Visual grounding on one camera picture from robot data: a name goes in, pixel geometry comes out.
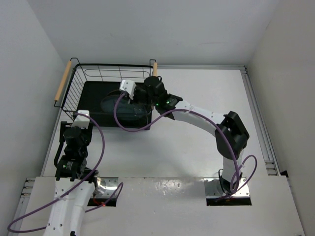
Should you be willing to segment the metal base plate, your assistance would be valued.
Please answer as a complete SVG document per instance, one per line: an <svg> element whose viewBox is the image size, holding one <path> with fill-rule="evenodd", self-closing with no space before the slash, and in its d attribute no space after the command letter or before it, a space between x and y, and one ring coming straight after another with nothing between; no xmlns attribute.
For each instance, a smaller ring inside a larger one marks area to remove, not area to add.
<svg viewBox="0 0 315 236"><path fill-rule="evenodd" d="M118 177L98 177L95 195L97 198L108 198L118 187Z"/></svg>
<svg viewBox="0 0 315 236"><path fill-rule="evenodd" d="M218 177L204 178L204 187L206 198L220 198L228 195L226 190L222 190L220 180ZM233 198L249 198L250 190L246 183L246 178L241 178L239 188L236 193L231 195Z"/></svg>

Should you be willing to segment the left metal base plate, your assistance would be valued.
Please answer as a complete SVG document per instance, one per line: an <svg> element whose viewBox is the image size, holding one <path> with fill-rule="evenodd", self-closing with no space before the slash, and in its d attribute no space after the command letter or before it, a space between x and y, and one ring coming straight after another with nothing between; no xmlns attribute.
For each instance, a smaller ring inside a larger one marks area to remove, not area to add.
<svg viewBox="0 0 315 236"><path fill-rule="evenodd" d="M118 187L118 177L98 177L95 195L97 198L108 198Z"/></svg>

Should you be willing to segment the teal plate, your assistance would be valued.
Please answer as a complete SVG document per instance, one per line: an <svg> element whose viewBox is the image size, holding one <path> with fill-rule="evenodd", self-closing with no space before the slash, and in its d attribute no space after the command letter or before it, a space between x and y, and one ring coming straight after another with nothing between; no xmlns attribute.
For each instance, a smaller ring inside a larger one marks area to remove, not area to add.
<svg viewBox="0 0 315 236"><path fill-rule="evenodd" d="M114 114L114 107L119 95L107 96L100 102L100 107L104 113ZM123 98L118 103L116 109L117 118L121 121L138 120L146 118L147 110L143 104L131 103Z"/></svg>
<svg viewBox="0 0 315 236"><path fill-rule="evenodd" d="M120 97L120 95L122 93L123 93L122 91L120 91L119 89L116 89L116 90L109 92L105 98L109 98L109 99L118 98L118 97Z"/></svg>

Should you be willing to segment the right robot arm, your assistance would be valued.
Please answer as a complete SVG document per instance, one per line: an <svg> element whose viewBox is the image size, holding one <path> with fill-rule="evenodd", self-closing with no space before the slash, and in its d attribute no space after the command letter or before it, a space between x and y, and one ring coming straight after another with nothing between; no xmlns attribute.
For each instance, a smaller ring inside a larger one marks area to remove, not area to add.
<svg viewBox="0 0 315 236"><path fill-rule="evenodd" d="M183 121L209 132L216 139L218 152L223 156L222 187L228 193L236 192L242 176L240 165L249 133L236 112L214 113L192 105L183 98L168 93L159 77L151 76L130 90L131 99L148 100L160 115Z"/></svg>

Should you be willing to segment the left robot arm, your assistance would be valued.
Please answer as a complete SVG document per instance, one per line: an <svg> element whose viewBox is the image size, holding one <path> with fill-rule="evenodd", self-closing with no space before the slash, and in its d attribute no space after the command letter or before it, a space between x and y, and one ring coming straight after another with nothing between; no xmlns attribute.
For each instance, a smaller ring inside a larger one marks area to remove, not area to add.
<svg viewBox="0 0 315 236"><path fill-rule="evenodd" d="M95 190L94 175L87 165L93 125L89 120L61 122L56 167L56 201L45 228L46 236L78 236L83 217Z"/></svg>

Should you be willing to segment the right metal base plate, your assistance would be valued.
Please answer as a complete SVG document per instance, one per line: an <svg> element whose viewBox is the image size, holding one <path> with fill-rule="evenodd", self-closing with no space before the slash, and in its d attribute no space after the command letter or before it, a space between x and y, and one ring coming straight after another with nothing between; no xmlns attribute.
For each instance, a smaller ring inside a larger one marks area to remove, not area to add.
<svg viewBox="0 0 315 236"><path fill-rule="evenodd" d="M222 190L220 180L218 177L204 178L204 187L206 198L220 198L228 195L226 190ZM239 188L236 193L231 195L233 198L249 198L250 190L246 183L246 178L241 178Z"/></svg>

